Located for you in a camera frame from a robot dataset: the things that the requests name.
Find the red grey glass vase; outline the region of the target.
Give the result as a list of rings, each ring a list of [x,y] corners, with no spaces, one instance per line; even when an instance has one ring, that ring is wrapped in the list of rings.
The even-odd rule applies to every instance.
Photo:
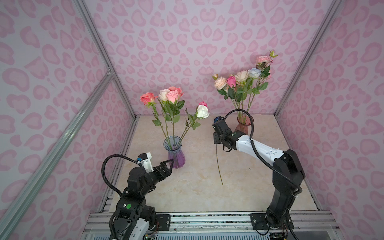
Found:
[[[235,131],[240,131],[242,133],[245,133],[246,135],[249,134],[249,127],[251,126],[251,121],[253,121],[253,117],[249,117],[247,114],[239,114],[237,117],[238,125],[235,128]]]

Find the purple blue glass vase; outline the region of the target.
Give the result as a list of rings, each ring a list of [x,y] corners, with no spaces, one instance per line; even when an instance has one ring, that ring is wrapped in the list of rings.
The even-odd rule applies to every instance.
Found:
[[[168,151],[169,159],[174,160],[174,169],[182,168],[186,163],[185,155],[182,151],[183,141],[178,136],[170,136],[164,140],[164,148]]]

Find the magenta rose stem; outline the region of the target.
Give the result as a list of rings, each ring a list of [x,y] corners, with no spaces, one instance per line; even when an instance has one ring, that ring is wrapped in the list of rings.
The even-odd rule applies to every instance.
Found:
[[[205,107],[207,107],[208,104],[207,104],[206,102],[202,101],[202,102],[199,103],[199,106],[205,106]]]

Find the peach rose stem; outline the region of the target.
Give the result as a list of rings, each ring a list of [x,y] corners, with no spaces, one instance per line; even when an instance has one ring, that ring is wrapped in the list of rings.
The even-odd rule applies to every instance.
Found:
[[[218,91],[218,93],[221,96],[223,96],[223,98],[225,100],[230,100],[231,101],[231,99],[229,99],[228,96],[227,96],[227,78],[220,77],[218,74],[215,74],[215,75],[213,75],[213,79],[214,79],[214,87]]]

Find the dark pink rose stem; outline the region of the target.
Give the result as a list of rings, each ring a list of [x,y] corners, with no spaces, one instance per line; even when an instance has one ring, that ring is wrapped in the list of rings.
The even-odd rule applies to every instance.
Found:
[[[231,99],[235,109],[243,108],[243,89],[241,85],[237,83],[235,76],[229,76],[227,78],[227,96]]]

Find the cream white rose stem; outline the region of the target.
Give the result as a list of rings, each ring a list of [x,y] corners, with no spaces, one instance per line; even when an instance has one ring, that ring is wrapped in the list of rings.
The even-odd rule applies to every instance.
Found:
[[[246,82],[247,79],[249,77],[249,72],[248,71],[241,71],[241,72],[238,72],[236,75],[235,75],[235,79],[236,79],[236,83],[238,85],[242,84],[243,82]]]

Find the white blue rose stem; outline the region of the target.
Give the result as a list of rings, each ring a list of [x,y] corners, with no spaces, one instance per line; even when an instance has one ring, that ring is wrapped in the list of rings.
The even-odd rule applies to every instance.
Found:
[[[270,67],[264,69],[252,68],[249,70],[249,89],[254,95],[260,94],[268,86],[268,78],[270,76]]]

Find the light pink rose stem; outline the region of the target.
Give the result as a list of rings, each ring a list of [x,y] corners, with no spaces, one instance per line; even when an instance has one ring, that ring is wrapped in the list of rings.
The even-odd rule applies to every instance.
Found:
[[[255,67],[256,69],[260,70],[261,79],[265,79],[269,77],[271,64],[274,62],[274,59],[277,57],[278,55],[273,50],[271,50],[268,55],[260,55],[257,57]]]

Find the white bud rose stem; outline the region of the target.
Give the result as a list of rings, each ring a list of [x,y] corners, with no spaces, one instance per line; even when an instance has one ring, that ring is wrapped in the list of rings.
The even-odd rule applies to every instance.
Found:
[[[194,114],[187,113],[187,118],[184,125],[184,131],[182,133],[182,136],[180,137],[181,141],[183,141],[184,137],[187,135],[188,131],[190,129],[195,130],[198,128],[201,124],[199,123],[200,120],[207,119],[210,115],[208,107],[205,106],[197,106],[196,111]]]

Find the coral red rose stem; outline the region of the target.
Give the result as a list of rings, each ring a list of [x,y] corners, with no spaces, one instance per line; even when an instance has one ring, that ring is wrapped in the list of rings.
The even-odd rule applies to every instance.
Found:
[[[167,98],[169,101],[178,101],[179,98],[183,95],[181,88],[169,87],[169,92],[167,93]]]

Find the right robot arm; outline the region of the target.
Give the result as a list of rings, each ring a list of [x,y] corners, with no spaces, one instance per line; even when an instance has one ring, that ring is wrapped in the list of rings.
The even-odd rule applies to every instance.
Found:
[[[223,117],[213,123],[214,143],[226,152],[237,151],[260,161],[270,170],[271,202],[261,217],[254,217],[254,230],[294,229],[291,208],[303,192],[305,172],[295,151],[279,150],[262,144],[246,133],[232,131]]]

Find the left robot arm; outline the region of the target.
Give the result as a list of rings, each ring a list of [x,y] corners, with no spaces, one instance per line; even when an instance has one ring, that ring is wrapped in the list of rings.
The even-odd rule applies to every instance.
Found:
[[[107,162],[115,157],[121,157],[137,164],[130,170],[127,187],[120,191],[113,186],[105,174]],[[106,185],[115,191],[120,199],[116,210],[109,220],[111,240],[140,240],[146,231],[155,226],[156,210],[146,205],[146,195],[156,189],[156,184],[172,174],[174,160],[163,161],[159,166],[151,167],[150,159],[141,157],[132,160],[122,155],[111,155],[102,164],[102,178]]]

